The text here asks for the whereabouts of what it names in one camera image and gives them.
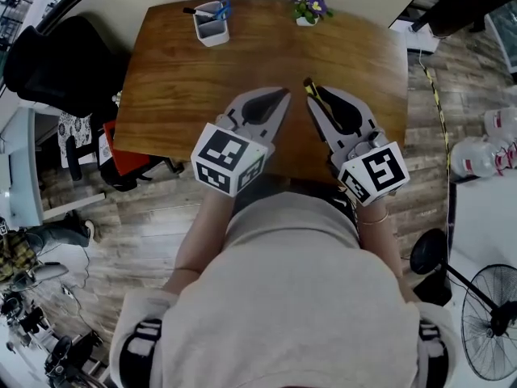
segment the black chair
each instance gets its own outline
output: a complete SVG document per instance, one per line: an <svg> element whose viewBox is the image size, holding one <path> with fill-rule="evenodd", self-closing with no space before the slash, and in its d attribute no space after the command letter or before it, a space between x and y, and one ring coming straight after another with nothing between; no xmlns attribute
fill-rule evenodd
<svg viewBox="0 0 517 388"><path fill-rule="evenodd" d="M77 118L90 116L91 143L77 146L72 136L66 141L72 179L82 177L79 159L95 152L104 180L128 191L137 186L137 178L146 179L142 174L149 166L120 177L112 160L99 165L98 154L103 125L116 119L118 107L112 97L122 90L125 71L124 62L109 51L88 20L76 16L48 35L25 29L7 55L4 81L22 99L46 103ZM151 167L164 160L174 173L183 170L181 164L162 157L152 157Z"/></svg>

